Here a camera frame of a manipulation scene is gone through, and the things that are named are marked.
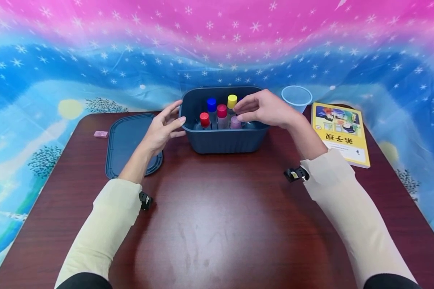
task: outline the forearm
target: forearm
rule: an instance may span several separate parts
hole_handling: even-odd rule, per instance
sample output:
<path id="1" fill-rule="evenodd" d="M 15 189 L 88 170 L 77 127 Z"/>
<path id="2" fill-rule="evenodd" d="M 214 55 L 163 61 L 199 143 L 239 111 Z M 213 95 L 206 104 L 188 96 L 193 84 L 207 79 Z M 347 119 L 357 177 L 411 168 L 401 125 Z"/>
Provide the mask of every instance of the forearm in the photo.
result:
<path id="1" fill-rule="evenodd" d="M 118 179 L 110 180 L 93 202 L 59 272 L 55 288 L 78 273 L 94 273 L 108 280 L 114 255 L 141 209 L 140 185 L 152 153 L 135 150 Z"/>
<path id="2" fill-rule="evenodd" d="M 310 179 L 305 187 L 341 237 L 358 288 L 379 273 L 415 281 L 397 250 L 375 204 L 355 179 L 355 172 L 336 150 L 302 161 Z"/>
<path id="3" fill-rule="evenodd" d="M 328 151 L 310 122 L 301 114 L 293 114 L 287 128 L 301 159 L 316 159 Z"/>

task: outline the hand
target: hand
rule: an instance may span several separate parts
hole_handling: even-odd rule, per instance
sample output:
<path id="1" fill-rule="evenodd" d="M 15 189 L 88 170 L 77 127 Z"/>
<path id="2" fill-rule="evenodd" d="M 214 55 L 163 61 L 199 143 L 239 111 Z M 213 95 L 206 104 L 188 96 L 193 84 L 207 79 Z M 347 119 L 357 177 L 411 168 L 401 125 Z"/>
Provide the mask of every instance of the hand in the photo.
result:
<path id="1" fill-rule="evenodd" d="M 238 114 L 238 121 L 259 121 L 264 124 L 288 128 L 302 116 L 281 98 L 268 89 L 247 95 L 233 109 Z"/>
<path id="2" fill-rule="evenodd" d="M 168 140 L 185 135 L 185 131 L 175 131 L 186 121 L 184 116 L 176 119 L 180 104 L 182 104 L 181 100 L 175 101 L 153 118 L 148 131 L 138 145 L 139 148 L 147 150 L 154 156 L 164 149 Z"/>

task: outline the black clip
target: black clip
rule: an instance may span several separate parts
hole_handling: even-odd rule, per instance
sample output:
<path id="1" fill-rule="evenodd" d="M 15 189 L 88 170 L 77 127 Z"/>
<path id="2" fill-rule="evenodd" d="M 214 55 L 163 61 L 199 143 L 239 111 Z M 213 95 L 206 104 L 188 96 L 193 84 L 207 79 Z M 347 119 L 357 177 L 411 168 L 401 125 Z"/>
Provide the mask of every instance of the black clip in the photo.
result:
<path id="1" fill-rule="evenodd" d="M 285 177 L 288 179 L 288 182 L 290 183 L 298 179 L 301 179 L 304 182 L 306 182 L 310 178 L 309 173 L 303 167 L 298 167 L 296 169 L 289 168 L 283 174 L 285 175 Z"/>
<path id="2" fill-rule="evenodd" d="M 153 204 L 153 198 L 149 195 L 145 194 L 144 192 L 140 193 L 140 201 L 141 201 L 141 210 L 149 210 L 151 205 Z"/>

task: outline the yellow moon print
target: yellow moon print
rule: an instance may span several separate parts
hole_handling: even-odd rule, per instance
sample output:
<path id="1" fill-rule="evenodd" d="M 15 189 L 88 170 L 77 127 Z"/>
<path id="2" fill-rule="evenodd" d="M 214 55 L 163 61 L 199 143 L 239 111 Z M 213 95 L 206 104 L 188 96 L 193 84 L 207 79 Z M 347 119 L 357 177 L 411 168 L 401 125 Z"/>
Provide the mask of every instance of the yellow moon print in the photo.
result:
<path id="1" fill-rule="evenodd" d="M 59 114 L 66 119 L 76 119 L 83 112 L 82 103 L 77 100 L 62 100 L 58 104 Z"/>
<path id="2" fill-rule="evenodd" d="M 399 152 L 397 152 L 397 148 L 390 142 L 379 143 L 379 148 L 391 165 L 395 164 L 399 160 Z"/>

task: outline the left hand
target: left hand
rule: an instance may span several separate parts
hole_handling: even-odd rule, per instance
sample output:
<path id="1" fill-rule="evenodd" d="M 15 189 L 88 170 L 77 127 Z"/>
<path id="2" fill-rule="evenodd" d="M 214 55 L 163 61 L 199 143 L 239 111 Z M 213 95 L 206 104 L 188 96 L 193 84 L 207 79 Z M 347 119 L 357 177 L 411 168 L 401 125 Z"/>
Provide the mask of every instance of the left hand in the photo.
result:
<path id="1" fill-rule="evenodd" d="M 176 118 L 181 104 L 182 101 L 177 100 L 153 118 L 148 131 L 138 145 L 139 148 L 147 150 L 153 156 L 158 155 L 164 149 L 168 140 L 186 134 L 185 131 L 175 131 L 186 121 L 184 116 Z"/>

